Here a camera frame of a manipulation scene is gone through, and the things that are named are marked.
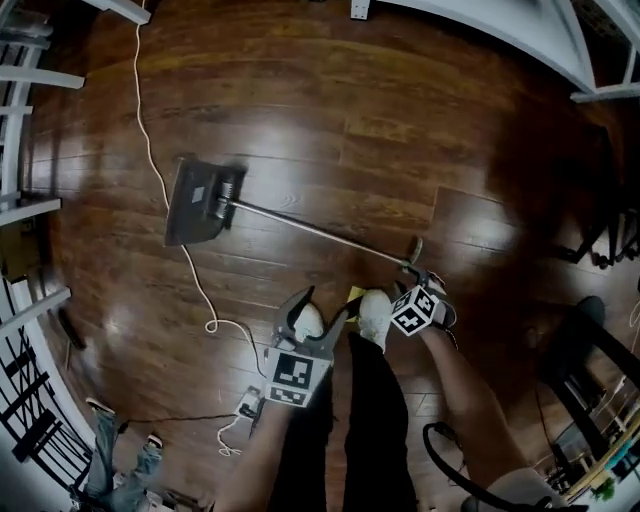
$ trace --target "wooden floor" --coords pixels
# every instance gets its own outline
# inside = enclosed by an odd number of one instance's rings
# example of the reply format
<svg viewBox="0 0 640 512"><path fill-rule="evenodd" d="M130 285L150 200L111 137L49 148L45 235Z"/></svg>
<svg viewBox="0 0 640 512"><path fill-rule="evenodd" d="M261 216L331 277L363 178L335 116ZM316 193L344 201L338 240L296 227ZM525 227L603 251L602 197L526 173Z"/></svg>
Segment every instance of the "wooden floor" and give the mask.
<svg viewBox="0 0 640 512"><path fill-rule="evenodd" d="M25 170L27 189L64 199L50 218L52 256L88 344L66 378L78 401L97 395L124 418L229 413L261 380L241 332L205 333L210 314L184 256L162 246L165 207L135 120L134 26L113 13L83 26L64 35L49 65L85 75L86 85L37 88ZM631 343L638 265L601 271L587 258L570 265L549 256L553 243L577 246L588 213L563 162L597 162L593 123L610 129L622 155L623 126L611 104L570 102L570 84L525 54L384 4L370 21L353 22L344 0L162 0L142 29L140 73L153 155L169 187L175 157L195 153L246 165L249 202L401 256L424 237L420 262L447 283L461 350L496 391L532 463L548 448L527 330L550 332L569 305L597 294L607 327ZM329 318L352 285L397 277L390 264L243 212L230 232L191 250L220 316L246 323L260 344L269 343L275 308L306 286L316 285ZM52 345L62 361L64 348ZM345 340L336 357L327 490L339 510ZM426 348L397 332L388 359L411 414L421 506L439 505L456 489L421 441L422 426L442 412L437 376ZM605 383L616 381L610 366L595 366ZM566 413L542 386L541 395L557 435ZM220 425L155 425L166 443L162 482L215 495L237 460L218 454ZM124 436L121 467L151 428ZM247 432L238 426L226 438L242 447Z"/></svg>

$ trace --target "person's arm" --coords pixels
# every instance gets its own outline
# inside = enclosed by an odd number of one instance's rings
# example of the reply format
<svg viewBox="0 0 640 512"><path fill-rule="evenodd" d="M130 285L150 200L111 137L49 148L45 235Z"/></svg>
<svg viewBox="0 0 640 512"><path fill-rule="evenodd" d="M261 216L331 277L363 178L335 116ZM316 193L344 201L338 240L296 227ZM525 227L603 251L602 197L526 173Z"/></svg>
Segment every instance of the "person's arm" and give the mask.
<svg viewBox="0 0 640 512"><path fill-rule="evenodd" d="M527 468L493 391L443 331L429 327L420 336L433 356L469 477L488 488L498 478Z"/></svg>
<svg viewBox="0 0 640 512"><path fill-rule="evenodd" d="M267 510L294 408L267 401L238 466L215 502L215 512Z"/></svg>

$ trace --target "metal pole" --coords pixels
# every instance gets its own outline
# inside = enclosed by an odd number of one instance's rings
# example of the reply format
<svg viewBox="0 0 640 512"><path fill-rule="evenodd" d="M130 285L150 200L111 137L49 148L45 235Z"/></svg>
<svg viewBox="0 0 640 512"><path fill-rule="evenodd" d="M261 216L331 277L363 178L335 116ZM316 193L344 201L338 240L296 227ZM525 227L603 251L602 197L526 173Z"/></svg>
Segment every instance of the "metal pole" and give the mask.
<svg viewBox="0 0 640 512"><path fill-rule="evenodd" d="M248 204L248 203L244 203L242 201L235 201L233 199L224 199L224 198L220 198L221 201L226 202L227 204L230 204L231 206L234 206L236 208L240 208L241 210L246 210L248 212L252 212L252 213L257 213L258 215L262 215L263 217L267 217L268 219L273 219L273 220L277 220L279 222L284 222L285 224L289 224L290 226L294 226L296 228L300 228L303 229L305 231L308 231L309 233L314 233L316 235L320 235L324 238L328 238L329 240L333 240L335 242L340 242L341 244L345 244L348 245L350 247L355 247L356 249L361 249L363 251L366 251L368 253L371 254L375 254L376 256L380 256L381 258L384 258L385 260L389 260L392 261L393 263L396 263L397 265L400 265L401 267L406 267L408 265L410 265L410 262L408 260L402 259L402 258L396 258L395 256L391 256L390 254L384 253L382 251L377 251L376 249L372 249L371 247L367 247L366 245L362 245L359 244L358 242L354 242L352 240L349 240L347 238L343 238L341 236L338 235L333 235L331 233L328 233L327 231L323 231L321 229L318 229L314 226L311 226L310 224L307 224L305 222L301 222L298 220L293 220L289 217L286 217L284 215L280 215L278 213L273 213L270 210L265 210L264 208L260 208L258 206L254 206L252 204Z"/></svg>

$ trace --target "person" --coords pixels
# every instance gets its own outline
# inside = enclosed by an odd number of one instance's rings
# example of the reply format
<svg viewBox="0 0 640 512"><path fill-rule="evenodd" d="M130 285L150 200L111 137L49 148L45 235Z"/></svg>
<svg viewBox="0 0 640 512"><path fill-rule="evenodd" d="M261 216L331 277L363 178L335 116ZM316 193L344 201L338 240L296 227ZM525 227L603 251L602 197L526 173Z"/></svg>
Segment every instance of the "person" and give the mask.
<svg viewBox="0 0 640 512"><path fill-rule="evenodd" d="M438 288L442 296L444 290ZM307 305L296 322L296 338L322 333L320 313ZM385 359L392 304L370 290L359 312L359 333L349 333L353 391L345 442L347 473L343 510L418 510L407 467L408 411ZM447 313L437 313L444 318ZM511 502L562 501L511 436L489 386L458 352L445 330L427 327L419 336L433 356L470 479ZM215 512L326 512L325 449L332 429L331 376L306 409L266 401L247 449L222 488ZM475 504L476 510L495 510Z"/></svg>
<svg viewBox="0 0 640 512"><path fill-rule="evenodd" d="M140 512L148 510L145 492L162 460L162 441L154 434L147 437L138 454L138 465L116 488L113 483L113 448L118 438L115 412L95 398L87 398L96 418L96 443L87 484L83 492L72 498L76 510L104 512Z"/></svg>

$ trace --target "white sleeve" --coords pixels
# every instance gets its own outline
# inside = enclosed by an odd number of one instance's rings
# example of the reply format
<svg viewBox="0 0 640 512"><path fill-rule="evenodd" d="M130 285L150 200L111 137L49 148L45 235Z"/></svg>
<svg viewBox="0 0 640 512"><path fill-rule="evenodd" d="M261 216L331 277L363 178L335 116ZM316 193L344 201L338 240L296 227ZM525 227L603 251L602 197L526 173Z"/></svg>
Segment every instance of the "white sleeve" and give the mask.
<svg viewBox="0 0 640 512"><path fill-rule="evenodd" d="M535 505L543 498L551 498L554 507L564 507L566 503L542 477L532 468L523 468L498 478L488 491L511 503ZM493 512L496 509L480 502L479 512Z"/></svg>

